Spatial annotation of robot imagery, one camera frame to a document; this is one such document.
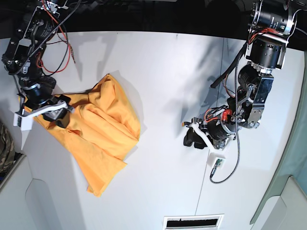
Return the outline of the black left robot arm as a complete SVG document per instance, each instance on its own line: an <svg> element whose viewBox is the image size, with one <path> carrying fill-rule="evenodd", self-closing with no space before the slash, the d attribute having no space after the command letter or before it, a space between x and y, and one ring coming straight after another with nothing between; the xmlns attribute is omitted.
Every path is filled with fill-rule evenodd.
<svg viewBox="0 0 307 230"><path fill-rule="evenodd" d="M306 10L305 1L256 0L248 23L248 37L228 69L211 84L226 85L235 72L235 91L227 104L209 108L203 118L193 118L183 139L186 147L222 149L241 128L257 128L271 91L274 69L282 69L286 47L297 23L296 14Z"/></svg>

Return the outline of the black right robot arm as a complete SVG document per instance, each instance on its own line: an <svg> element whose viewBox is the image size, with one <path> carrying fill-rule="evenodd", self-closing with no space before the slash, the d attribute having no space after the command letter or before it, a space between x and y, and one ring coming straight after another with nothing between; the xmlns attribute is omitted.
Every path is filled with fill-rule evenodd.
<svg viewBox="0 0 307 230"><path fill-rule="evenodd" d="M30 3L2 55L4 68L13 77L19 97L19 110L14 113L13 124L22 131L31 130L37 116L66 128L74 111L70 97L52 94L56 86L53 75L64 71L74 59L65 19L59 18L62 9L67 9L65 0ZM58 36L66 49L60 65L50 71L44 66L43 54L54 36Z"/></svg>

